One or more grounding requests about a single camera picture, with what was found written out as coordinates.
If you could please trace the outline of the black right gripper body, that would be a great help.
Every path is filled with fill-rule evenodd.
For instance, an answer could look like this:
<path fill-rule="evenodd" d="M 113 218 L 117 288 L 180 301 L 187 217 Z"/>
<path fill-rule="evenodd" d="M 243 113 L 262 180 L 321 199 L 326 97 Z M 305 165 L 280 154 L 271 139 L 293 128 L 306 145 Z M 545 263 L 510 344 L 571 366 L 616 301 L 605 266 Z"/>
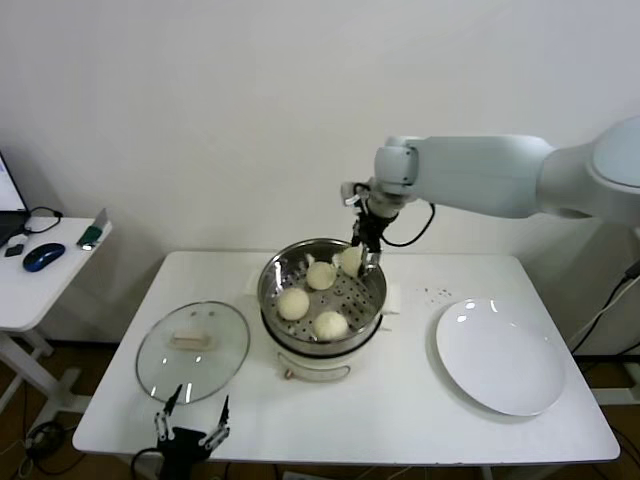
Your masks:
<path fill-rule="evenodd" d="M 394 217 L 379 217 L 373 213 L 359 212 L 360 239 L 364 247 L 373 252 L 381 252 L 381 240 L 386 228 L 395 221 Z"/>

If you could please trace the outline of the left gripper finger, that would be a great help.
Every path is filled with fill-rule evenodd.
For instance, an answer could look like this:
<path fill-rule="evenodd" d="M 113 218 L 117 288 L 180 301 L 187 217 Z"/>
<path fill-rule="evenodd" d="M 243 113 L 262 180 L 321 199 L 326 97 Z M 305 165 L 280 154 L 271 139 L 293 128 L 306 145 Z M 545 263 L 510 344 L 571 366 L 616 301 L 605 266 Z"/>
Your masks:
<path fill-rule="evenodd" d="M 199 441 L 204 448 L 218 448 L 230 435 L 229 396 L 226 396 L 217 425 Z"/>
<path fill-rule="evenodd" d="M 173 434 L 170 417 L 177 404 L 178 398 L 182 390 L 182 385 L 179 384 L 174 393 L 165 402 L 163 409 L 157 412 L 154 416 L 154 426 L 156 431 L 156 437 L 158 440 L 172 440 L 175 435 Z"/>

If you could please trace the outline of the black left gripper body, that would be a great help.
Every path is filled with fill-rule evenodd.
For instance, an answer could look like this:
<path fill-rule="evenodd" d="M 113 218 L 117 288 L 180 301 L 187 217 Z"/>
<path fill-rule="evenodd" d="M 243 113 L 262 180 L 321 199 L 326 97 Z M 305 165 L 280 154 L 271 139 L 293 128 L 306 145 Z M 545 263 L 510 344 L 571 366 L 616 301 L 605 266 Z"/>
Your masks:
<path fill-rule="evenodd" d="M 193 467 L 210 457 L 210 451 L 200 444 L 207 434 L 182 427 L 175 427 L 173 434 L 172 439 L 157 443 L 163 457 L 159 478 L 190 478 Z"/>

